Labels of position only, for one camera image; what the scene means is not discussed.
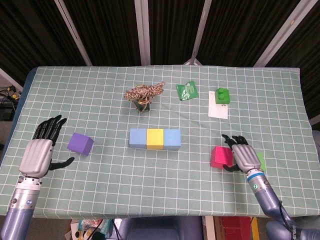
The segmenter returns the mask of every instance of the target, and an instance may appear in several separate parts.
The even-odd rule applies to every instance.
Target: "black cable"
[[[291,232],[292,229],[289,226],[289,224],[287,223],[287,220],[285,219],[284,213],[282,212],[282,201],[280,201],[279,209],[280,209],[280,214],[281,214],[281,217],[282,217],[282,220],[285,224],[286,229],[288,229]]]
[[[118,230],[118,228],[117,228],[117,226],[115,224],[115,221],[112,219],[111,222],[113,223],[113,226],[114,226],[114,229],[115,229],[116,238],[118,240],[120,240],[120,238],[119,238],[120,233],[119,233],[119,230]]]
[[[100,223],[98,224],[98,226],[96,226],[96,228],[92,231],[92,233],[90,234],[90,236],[88,237],[88,240],[90,240],[90,238],[92,239],[93,234],[97,231],[98,227],[100,226],[100,224],[103,222],[104,220],[101,219]]]

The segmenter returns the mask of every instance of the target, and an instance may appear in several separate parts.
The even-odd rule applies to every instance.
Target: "dark fabric backdrop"
[[[94,66],[139,66],[134,0],[64,1]]]
[[[149,0],[152,65],[184,64],[191,58],[204,0]]]
[[[304,105],[309,119],[320,114],[320,1],[318,1],[267,67],[300,68]],[[320,130],[320,124],[313,127]]]
[[[22,86],[38,66],[85,62],[53,0],[0,1],[0,67]]]
[[[253,67],[299,0],[213,0],[198,56],[203,65]]]

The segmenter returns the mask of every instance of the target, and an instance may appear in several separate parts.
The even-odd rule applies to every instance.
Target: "green block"
[[[258,159],[261,163],[261,169],[263,169],[264,172],[266,172],[267,168],[266,168],[266,162],[265,162],[265,158],[264,158],[264,154],[261,152],[257,152],[256,155],[258,156]]]
[[[215,103],[216,104],[229,104],[230,103],[230,95],[229,90],[223,87],[219,87],[215,91]]]

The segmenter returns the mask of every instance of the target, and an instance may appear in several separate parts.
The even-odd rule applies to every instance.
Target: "grid pattern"
[[[176,84],[195,81],[199,98],[179,101]],[[151,111],[124,92],[165,81]],[[209,118],[209,91],[228,88],[229,118]],[[242,135],[264,155],[266,175],[292,216],[320,214],[320,166],[295,68],[217,66],[39,67],[0,167],[0,214],[36,126],[61,114],[53,162],[35,217],[263,216],[243,173],[210,167],[221,134]],[[179,151],[133,149],[130,128],[181,130]],[[70,152],[74,132],[94,139],[89,156]]]

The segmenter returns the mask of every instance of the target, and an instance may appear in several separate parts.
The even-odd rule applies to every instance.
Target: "green packet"
[[[187,84],[177,84],[175,87],[181,101],[199,97],[194,81],[190,81]]]

